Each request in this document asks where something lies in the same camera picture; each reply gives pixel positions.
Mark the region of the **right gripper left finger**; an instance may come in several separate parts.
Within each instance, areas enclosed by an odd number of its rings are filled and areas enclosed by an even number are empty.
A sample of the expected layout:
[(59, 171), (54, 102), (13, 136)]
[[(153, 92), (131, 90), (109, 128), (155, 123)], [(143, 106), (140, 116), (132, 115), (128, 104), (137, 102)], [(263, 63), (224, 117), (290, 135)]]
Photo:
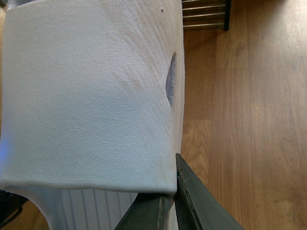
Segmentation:
[(163, 230), (165, 194), (139, 193), (115, 230)]

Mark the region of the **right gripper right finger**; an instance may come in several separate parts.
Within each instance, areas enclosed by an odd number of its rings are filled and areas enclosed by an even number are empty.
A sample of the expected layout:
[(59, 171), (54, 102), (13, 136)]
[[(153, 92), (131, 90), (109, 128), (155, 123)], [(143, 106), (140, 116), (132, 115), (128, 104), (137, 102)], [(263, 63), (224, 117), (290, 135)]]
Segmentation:
[(180, 230), (242, 230), (180, 154), (176, 154), (176, 216)]

